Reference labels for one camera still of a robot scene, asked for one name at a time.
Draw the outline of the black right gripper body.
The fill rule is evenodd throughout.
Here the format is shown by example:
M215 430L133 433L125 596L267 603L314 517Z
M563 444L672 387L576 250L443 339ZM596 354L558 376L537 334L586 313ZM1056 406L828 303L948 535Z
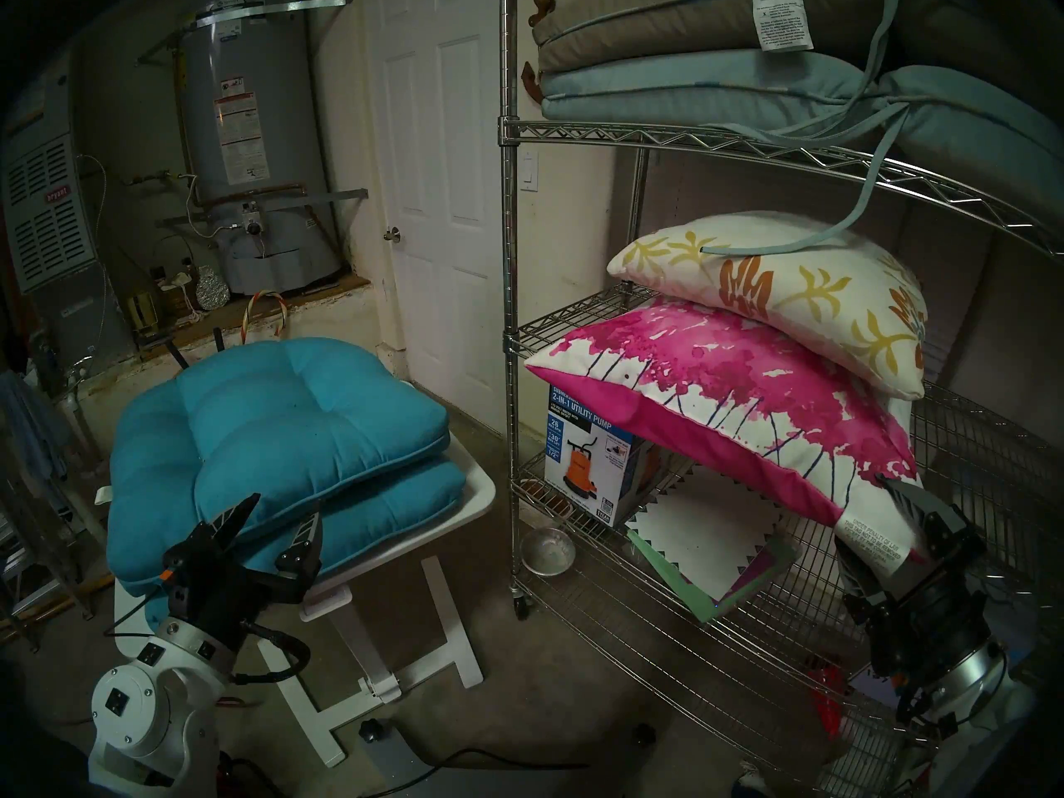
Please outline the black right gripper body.
M937 566L900 598L885 591L885 606L868 618L851 618L870 649L872 674L934 682L990 639L983 616L986 596L969 591L968 567L985 555L981 537L966 537L966 555L933 555Z

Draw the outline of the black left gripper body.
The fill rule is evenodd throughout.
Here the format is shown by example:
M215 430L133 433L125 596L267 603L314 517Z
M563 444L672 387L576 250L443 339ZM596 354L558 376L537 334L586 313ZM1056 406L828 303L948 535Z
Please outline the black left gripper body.
M250 569L230 549L207 553L202 527L164 554L163 581L169 616L190 624L228 650L242 650L264 608L298 604L319 572L279 572Z

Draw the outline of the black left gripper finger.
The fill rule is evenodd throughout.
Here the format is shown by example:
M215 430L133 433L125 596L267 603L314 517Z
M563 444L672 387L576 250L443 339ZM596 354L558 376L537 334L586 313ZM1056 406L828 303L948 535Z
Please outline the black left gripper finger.
M202 522L207 553L225 553L233 546L260 499L261 495L250 495L234 508L220 513L213 521Z
M279 555L279 572L320 572L321 512L307 512L297 522L293 539Z

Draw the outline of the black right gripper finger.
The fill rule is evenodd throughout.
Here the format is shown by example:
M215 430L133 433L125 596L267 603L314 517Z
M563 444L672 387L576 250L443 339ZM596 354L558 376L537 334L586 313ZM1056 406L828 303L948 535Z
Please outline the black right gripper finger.
M851 618L868 618L877 608L885 606L885 591L872 571L839 538L834 538L837 571L843 584L843 605Z
M921 533L929 555L966 555L966 517L925 487L880 475L880 485Z

